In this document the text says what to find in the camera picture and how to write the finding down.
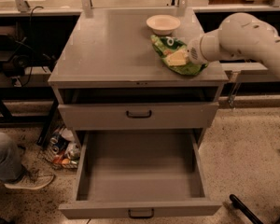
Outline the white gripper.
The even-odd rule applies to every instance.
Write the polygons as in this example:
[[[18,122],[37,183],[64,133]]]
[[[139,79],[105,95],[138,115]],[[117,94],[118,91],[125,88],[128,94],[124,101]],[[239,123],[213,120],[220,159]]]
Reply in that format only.
[[[195,64],[207,64],[220,58],[218,30],[205,33],[190,40],[188,53],[180,49],[166,57],[170,66],[180,66],[188,63],[189,59]]]

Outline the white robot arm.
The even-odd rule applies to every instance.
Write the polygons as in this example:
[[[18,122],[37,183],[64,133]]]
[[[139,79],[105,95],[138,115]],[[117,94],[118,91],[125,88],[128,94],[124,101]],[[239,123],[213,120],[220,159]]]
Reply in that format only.
[[[251,59],[280,79],[280,35],[265,21],[247,13],[234,13],[216,30],[191,39],[166,59],[171,66]]]

